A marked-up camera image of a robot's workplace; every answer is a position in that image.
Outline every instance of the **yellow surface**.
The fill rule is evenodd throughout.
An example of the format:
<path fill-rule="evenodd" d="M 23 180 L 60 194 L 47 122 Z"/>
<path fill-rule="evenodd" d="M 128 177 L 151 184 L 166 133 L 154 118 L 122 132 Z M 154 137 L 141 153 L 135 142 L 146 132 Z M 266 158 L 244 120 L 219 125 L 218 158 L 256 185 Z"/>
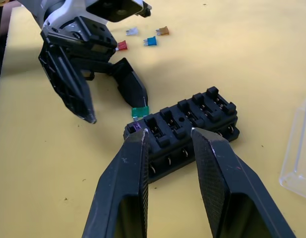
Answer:
<path fill-rule="evenodd" d="M 237 105 L 232 143 L 291 228 L 306 238 L 306 199 L 278 182 L 295 109 L 306 98 L 306 0 L 152 0 L 152 16 L 109 23 L 152 113 L 216 86 Z M 143 39 L 168 26 L 157 47 Z M 138 36 L 125 37 L 137 26 Z M 81 237 L 98 179 L 123 143 L 130 107 L 114 80 L 90 82 L 98 118 L 65 108 L 37 60 L 40 30 L 13 11 L 0 80 L 0 238 Z M 192 163 L 150 185 L 150 238 L 211 237 Z"/>

